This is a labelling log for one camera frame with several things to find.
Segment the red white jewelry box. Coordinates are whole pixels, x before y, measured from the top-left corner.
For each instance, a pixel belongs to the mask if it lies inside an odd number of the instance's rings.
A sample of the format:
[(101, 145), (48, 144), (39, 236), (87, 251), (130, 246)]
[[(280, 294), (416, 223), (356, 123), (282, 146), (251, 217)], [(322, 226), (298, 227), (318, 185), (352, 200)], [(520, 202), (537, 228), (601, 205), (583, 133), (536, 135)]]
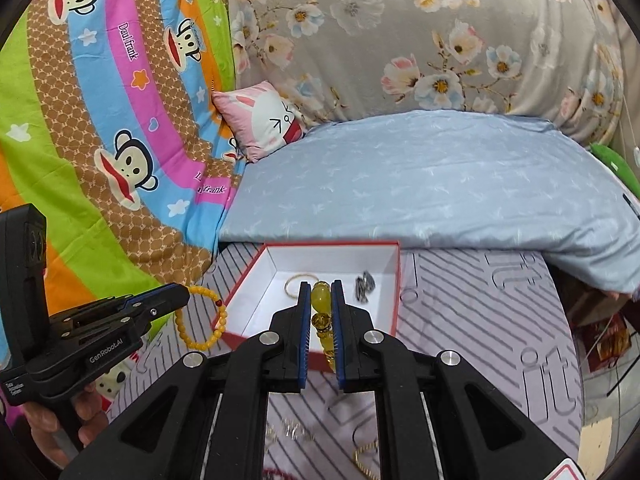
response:
[[(248, 248), (233, 244), (218, 258), (218, 270), (225, 278), (231, 271), (231, 288), (224, 304), (228, 318), (224, 342), (231, 348), (266, 330), (272, 316), (296, 305), (283, 286), (296, 273), (312, 273), (319, 281), (311, 286), (310, 339), (308, 368), (328, 372), (331, 342), (331, 285), (342, 282), (348, 304), (367, 310), (373, 327), (383, 333), (396, 333), (399, 289), (400, 248), (396, 242), (331, 242), (265, 244), (251, 257)], [(369, 301), (355, 298), (356, 277), (369, 271), (375, 290)]]

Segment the silver earring right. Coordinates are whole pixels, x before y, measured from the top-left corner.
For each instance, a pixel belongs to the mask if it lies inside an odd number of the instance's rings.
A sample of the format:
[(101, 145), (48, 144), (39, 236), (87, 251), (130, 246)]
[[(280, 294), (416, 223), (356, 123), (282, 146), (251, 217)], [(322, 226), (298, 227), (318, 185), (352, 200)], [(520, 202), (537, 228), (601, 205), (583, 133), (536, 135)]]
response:
[(295, 442), (311, 442), (314, 435), (298, 420), (282, 419), (282, 430), (285, 437)]

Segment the silver earring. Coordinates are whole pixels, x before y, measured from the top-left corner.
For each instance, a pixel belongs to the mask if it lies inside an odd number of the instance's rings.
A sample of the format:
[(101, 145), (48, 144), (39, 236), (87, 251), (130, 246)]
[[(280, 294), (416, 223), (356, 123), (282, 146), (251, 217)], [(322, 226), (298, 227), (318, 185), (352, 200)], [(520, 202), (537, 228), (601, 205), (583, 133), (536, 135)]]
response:
[(311, 442), (314, 435), (298, 420), (282, 419), (282, 430), (285, 437), (295, 442)]
[(268, 422), (268, 424), (266, 425), (266, 431), (265, 431), (265, 452), (268, 452), (268, 450), (274, 444), (280, 441), (281, 434), (282, 434), (281, 427), (273, 426), (270, 424), (270, 422)]

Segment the silver earring left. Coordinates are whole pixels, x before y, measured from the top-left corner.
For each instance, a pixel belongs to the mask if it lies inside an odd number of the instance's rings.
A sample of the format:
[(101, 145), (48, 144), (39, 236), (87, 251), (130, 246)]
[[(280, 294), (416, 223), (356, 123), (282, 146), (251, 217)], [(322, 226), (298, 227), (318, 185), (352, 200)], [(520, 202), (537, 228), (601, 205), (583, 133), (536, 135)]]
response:
[(281, 427), (273, 426), (270, 424), (270, 422), (268, 422), (268, 424), (266, 425), (266, 431), (265, 431), (265, 452), (268, 452), (268, 450), (274, 444), (280, 441), (281, 434), (282, 434)]

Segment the silver wristwatch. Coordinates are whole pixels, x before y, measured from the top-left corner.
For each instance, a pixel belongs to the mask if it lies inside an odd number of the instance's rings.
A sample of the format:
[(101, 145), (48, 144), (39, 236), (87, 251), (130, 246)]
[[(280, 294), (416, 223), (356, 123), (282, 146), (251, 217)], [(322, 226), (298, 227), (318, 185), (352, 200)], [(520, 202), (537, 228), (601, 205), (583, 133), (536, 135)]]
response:
[(369, 295), (375, 290), (376, 284), (372, 274), (369, 271), (363, 271), (361, 275), (356, 277), (355, 282), (355, 298), (360, 304), (366, 304), (369, 301)]

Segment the thin gold bangle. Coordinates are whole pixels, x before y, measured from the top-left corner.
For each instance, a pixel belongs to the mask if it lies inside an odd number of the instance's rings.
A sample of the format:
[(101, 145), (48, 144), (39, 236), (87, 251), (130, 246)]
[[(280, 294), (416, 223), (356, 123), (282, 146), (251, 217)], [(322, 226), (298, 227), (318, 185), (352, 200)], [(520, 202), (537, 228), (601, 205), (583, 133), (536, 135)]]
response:
[(283, 290), (288, 298), (296, 300), (299, 294), (299, 287), (303, 283), (314, 286), (319, 281), (318, 276), (312, 273), (296, 273), (291, 275), (284, 283)]

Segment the lilac striped bed sheet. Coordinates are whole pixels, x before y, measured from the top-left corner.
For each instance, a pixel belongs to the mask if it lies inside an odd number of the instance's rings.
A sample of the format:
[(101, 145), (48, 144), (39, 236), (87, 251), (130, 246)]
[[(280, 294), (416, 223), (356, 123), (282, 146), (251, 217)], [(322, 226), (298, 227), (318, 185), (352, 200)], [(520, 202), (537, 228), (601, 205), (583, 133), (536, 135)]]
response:
[[(536, 252), (415, 249), (400, 257), (397, 337), (425, 354), (461, 354), (570, 457), (582, 426), (582, 380), (567, 319)], [(265, 452), (267, 479), (362, 479), (378, 472), (371, 393), (346, 394), (312, 372), (303, 392), (269, 399), (268, 422), (301, 422)]]

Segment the colourful monkey cartoon quilt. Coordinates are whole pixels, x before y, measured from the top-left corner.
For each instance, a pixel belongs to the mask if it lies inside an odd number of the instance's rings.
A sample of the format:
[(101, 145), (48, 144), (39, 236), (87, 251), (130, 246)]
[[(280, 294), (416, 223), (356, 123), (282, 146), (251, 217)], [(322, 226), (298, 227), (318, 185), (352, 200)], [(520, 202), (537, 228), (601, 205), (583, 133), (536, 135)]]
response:
[(1, 3), (1, 206), (47, 219), (49, 310), (197, 281), (244, 169), (226, 0)]

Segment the pink bunny cushion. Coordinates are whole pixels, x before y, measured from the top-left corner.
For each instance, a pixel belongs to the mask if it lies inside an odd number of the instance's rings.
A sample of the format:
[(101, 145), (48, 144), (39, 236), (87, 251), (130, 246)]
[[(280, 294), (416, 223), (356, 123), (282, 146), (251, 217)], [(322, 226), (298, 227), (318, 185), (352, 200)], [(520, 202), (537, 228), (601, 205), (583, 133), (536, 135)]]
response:
[(213, 102), (249, 162), (259, 162), (304, 136), (294, 107), (268, 81), (228, 92), (214, 91)]

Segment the light blue pillow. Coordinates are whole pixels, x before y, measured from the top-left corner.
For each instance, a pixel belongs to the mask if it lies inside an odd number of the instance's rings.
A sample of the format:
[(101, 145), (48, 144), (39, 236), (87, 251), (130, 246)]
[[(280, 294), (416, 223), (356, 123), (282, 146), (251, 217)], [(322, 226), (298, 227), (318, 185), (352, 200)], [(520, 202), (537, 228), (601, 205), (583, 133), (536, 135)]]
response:
[(314, 128), (246, 167), (219, 237), (532, 250), (594, 288), (639, 287), (638, 200), (530, 117), (414, 110)]

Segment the green object at bedside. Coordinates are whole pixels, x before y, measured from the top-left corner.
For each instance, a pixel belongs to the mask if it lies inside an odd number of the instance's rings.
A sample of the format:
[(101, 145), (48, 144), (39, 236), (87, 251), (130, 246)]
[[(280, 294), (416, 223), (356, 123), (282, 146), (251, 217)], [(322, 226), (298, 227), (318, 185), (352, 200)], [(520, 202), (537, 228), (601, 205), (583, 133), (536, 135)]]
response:
[(622, 155), (603, 144), (591, 144), (589, 148), (596, 159), (607, 166), (634, 196), (640, 198), (639, 180)]

